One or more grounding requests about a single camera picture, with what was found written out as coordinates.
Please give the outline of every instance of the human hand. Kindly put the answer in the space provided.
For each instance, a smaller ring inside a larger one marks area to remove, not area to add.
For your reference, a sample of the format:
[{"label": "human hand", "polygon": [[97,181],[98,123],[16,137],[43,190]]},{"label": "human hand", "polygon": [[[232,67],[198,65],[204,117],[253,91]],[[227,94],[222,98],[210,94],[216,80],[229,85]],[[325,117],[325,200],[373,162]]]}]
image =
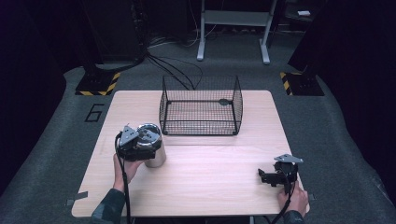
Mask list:
[{"label": "human hand", "polygon": [[[121,159],[121,162],[124,162],[124,170],[127,176],[128,184],[131,183],[132,178],[136,175],[137,168],[144,161],[124,161]],[[114,185],[113,189],[117,189],[121,192],[124,192],[124,182],[122,177],[122,170],[120,167],[119,159],[117,154],[113,155],[113,163],[114,163]]]},{"label": "human hand", "polygon": [[[290,198],[290,204],[286,212],[294,210],[301,214],[301,216],[305,216],[306,214],[306,206],[308,205],[308,192],[300,188],[300,182],[297,180],[294,182],[294,192]],[[280,208],[285,206],[286,201],[289,198],[289,194],[285,194],[285,189],[282,189],[277,194],[277,201],[279,203]]]}]

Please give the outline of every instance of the wooden table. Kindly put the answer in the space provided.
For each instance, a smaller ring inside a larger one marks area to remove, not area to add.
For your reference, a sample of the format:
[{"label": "wooden table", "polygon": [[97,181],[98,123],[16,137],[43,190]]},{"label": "wooden table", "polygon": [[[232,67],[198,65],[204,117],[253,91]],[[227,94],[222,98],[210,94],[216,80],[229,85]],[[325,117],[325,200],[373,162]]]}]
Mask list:
[{"label": "wooden table", "polygon": [[[114,181],[114,140],[124,125],[159,125],[161,91],[117,91],[72,214],[90,217]],[[242,91],[243,118],[236,136],[163,135],[167,160],[142,164],[129,185],[133,217],[254,216],[279,213],[282,186],[264,184],[258,168],[273,173],[274,157],[290,153],[269,91]]]}]

